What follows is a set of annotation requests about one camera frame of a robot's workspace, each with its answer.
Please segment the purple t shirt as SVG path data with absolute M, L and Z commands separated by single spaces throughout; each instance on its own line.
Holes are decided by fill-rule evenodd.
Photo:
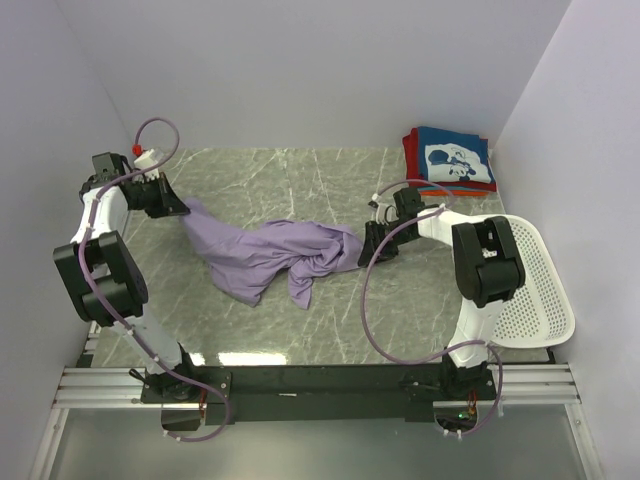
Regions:
M 316 278 L 358 268 L 363 243 L 346 225 L 281 219 L 245 230 L 218 220 L 195 198 L 185 204 L 190 213 L 181 225 L 213 284 L 251 307 L 282 271 L 290 298 L 306 310 Z

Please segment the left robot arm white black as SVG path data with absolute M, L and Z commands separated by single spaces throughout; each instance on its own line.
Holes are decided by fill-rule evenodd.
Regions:
M 146 282 L 122 238 L 130 211 L 152 219 L 190 212 L 157 169 L 161 157 L 155 149 L 133 164 L 116 153 L 93 156 L 95 172 L 79 192 L 80 226 L 68 244 L 54 249 L 53 261 L 79 317 L 119 335 L 141 357 L 145 371 L 130 375 L 149 393 L 178 403 L 198 396 L 200 378 L 147 308 Z

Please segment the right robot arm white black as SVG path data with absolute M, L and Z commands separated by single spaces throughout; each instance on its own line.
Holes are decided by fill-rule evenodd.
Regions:
M 374 195 L 374 219 L 365 223 L 358 266 L 370 274 L 376 263 L 395 258 L 399 247 L 420 238 L 452 250 L 456 286 L 462 304 L 449 345 L 433 359 L 441 361 L 437 388 L 460 399 L 488 379 L 487 361 L 498 318 L 524 286 L 526 273 L 509 221 L 458 214 L 446 205 L 428 205 L 415 187 L 393 194 L 385 205 Z

